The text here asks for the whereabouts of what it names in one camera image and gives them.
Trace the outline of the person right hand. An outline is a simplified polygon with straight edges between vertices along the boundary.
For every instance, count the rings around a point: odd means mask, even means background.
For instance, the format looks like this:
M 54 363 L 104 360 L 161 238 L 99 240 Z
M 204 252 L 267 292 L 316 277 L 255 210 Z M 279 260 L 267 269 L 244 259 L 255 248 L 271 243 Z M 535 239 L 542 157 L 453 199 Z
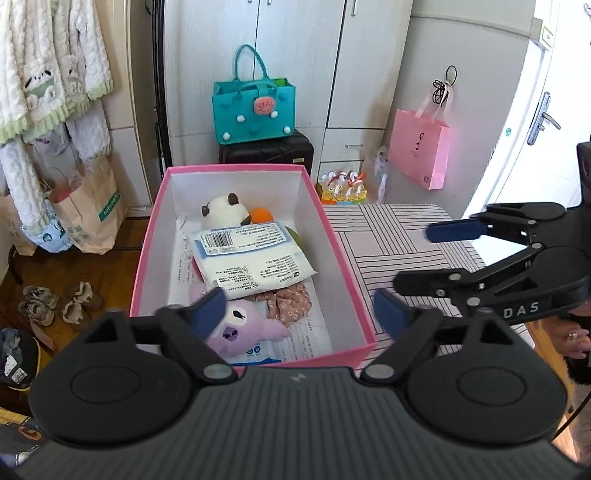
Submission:
M 565 357 L 584 359 L 590 352 L 589 331 L 576 322 L 554 319 L 552 339 L 557 352 Z

